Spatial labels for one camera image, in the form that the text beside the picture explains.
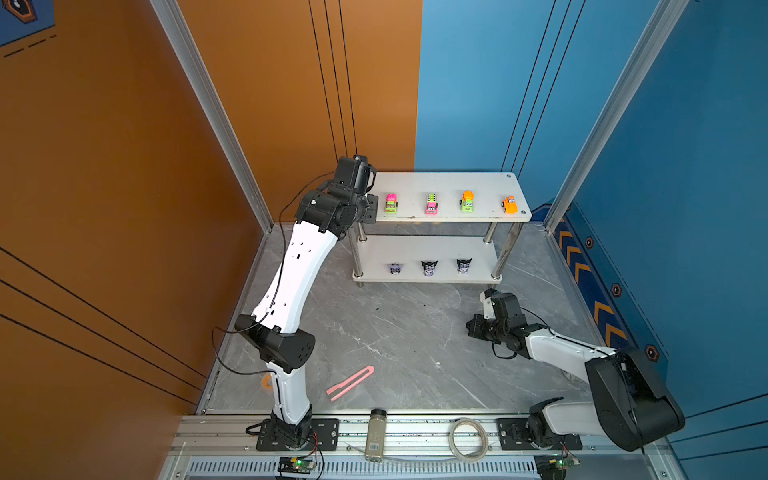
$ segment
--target robotic arm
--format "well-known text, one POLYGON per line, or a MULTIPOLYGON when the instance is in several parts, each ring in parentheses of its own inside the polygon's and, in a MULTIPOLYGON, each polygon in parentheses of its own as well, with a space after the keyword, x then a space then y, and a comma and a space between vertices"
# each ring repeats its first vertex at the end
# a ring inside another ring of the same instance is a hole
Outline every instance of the robotic arm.
POLYGON ((607 436, 631 452, 682 429, 685 418, 664 381, 637 349, 588 345, 549 326, 528 324, 512 293, 480 294, 483 314, 467 322, 469 336, 546 362, 589 383, 592 402, 549 399, 530 409, 522 440, 551 447, 557 435, 607 436))
POLYGON ((252 315, 240 315, 235 329, 259 350, 271 370, 275 406, 270 421, 276 437, 290 448, 310 435, 312 406, 306 396, 304 364, 315 337, 299 328, 306 296, 328 252, 354 222, 375 223, 378 198, 368 195, 376 169, 361 155, 341 157, 336 174, 306 194, 283 263, 252 315))

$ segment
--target orange chevron arrow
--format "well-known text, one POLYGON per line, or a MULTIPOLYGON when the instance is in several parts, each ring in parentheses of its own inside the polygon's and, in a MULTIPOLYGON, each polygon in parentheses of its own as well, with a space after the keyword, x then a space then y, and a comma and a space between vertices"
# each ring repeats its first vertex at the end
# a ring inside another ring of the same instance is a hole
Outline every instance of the orange chevron arrow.
POLYGON ((588 272, 591 272, 592 269, 589 267, 589 265, 584 265, 583 263, 576 262, 576 271, 574 272, 574 277, 576 278, 576 283, 578 283, 578 273, 580 270, 586 270, 588 272))
POLYGON ((565 230, 560 232, 560 250, 563 250, 563 237, 573 237, 573 235, 565 230))
POLYGON ((619 330, 618 328, 616 328, 613 325, 606 324, 605 325, 605 345, 606 346, 611 346, 611 334, 612 333, 615 333, 616 335, 619 335, 621 338, 623 338, 625 340, 627 339, 627 336, 624 334, 624 332, 622 332, 621 330, 619 330))
POLYGON ((594 303, 594 322, 599 324, 598 317, 600 316, 600 310, 603 310, 604 312, 608 312, 611 315, 614 315, 614 311, 605 303, 595 302, 594 303))
POLYGON ((571 253, 581 253, 581 250, 579 250, 578 247, 568 247, 565 251, 568 252, 568 255, 565 257, 565 262, 568 266, 571 266, 571 253))

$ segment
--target gray marble floor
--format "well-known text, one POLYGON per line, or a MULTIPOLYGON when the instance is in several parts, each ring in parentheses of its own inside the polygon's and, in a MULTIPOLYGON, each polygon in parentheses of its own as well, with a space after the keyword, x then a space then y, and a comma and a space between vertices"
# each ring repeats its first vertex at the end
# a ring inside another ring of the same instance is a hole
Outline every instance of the gray marble floor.
MULTIPOLYGON (((481 236, 486 228, 487 224, 478 223, 378 223, 368 233, 481 236)), ((494 236, 497 249, 507 232, 507 226, 499 225, 494 236)), ((540 224, 525 225, 497 289, 515 293, 523 307, 558 332, 594 343, 597 337, 583 306, 580 309, 577 304, 572 280, 547 241, 540 224)), ((244 312, 249 313, 264 295, 279 265, 281 248, 276 227, 244 312)), ((315 412, 372 407, 527 412, 531 405, 555 396, 574 401, 590 398, 585 383, 567 380, 559 369, 521 357, 497 359, 489 343, 467 336, 466 322, 481 310, 482 285, 366 283, 359 288, 351 278, 352 266, 349 243, 338 242, 320 269, 302 313, 301 328, 317 339, 306 364, 307 394, 315 412), (368 379, 330 402, 326 389, 368 365, 375 368, 368 379)), ((504 347, 497 352, 509 354, 504 347)), ((232 336, 223 358, 240 371, 264 367, 258 352, 239 335, 232 336)), ((258 376, 237 376, 222 369, 206 409, 209 413, 268 412, 272 403, 258 376)))

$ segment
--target bottle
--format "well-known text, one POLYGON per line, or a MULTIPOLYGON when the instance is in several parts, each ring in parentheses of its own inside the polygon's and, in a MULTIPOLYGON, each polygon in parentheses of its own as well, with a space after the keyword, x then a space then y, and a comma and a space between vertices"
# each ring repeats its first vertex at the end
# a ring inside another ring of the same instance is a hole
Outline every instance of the bottle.
POLYGON ((366 440, 366 460, 381 462, 384 459, 384 435, 386 432, 386 411, 371 410, 368 421, 368 438, 366 440))

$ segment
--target lower shelf board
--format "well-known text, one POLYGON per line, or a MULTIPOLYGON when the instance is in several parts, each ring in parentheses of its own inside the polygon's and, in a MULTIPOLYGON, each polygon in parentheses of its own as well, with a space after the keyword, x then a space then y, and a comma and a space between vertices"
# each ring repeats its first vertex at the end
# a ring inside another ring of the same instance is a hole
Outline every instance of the lower shelf board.
POLYGON ((357 242, 362 264, 358 282, 410 283, 500 283, 493 280, 496 250, 482 237, 427 237, 411 235, 368 235, 357 242), (456 260, 472 259, 467 273, 459 273, 456 260), (422 260, 437 260, 435 274, 425 276, 422 260), (402 265, 399 275, 389 272, 389 264, 402 265))

